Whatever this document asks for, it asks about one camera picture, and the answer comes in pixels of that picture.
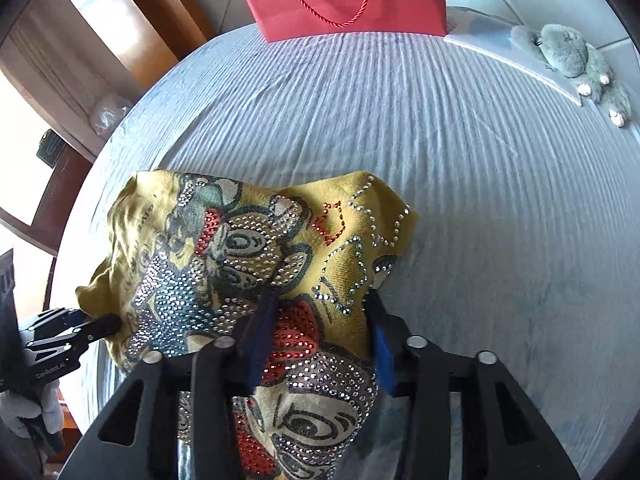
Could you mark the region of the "white gloved left hand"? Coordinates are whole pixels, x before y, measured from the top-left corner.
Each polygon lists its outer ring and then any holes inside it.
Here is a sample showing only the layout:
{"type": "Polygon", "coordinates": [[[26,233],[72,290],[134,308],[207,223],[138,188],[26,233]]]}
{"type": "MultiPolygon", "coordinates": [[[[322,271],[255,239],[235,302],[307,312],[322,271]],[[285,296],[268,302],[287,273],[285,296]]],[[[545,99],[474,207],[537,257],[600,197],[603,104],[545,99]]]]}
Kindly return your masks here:
{"type": "Polygon", "coordinates": [[[61,431],[64,424],[64,416],[58,400],[59,385],[60,382],[58,380],[47,384],[43,389],[40,400],[36,402],[12,391],[2,392],[0,404],[2,422],[17,437],[23,439],[28,439],[29,433],[22,419],[36,419],[41,416],[48,434],[56,434],[61,431]]]}

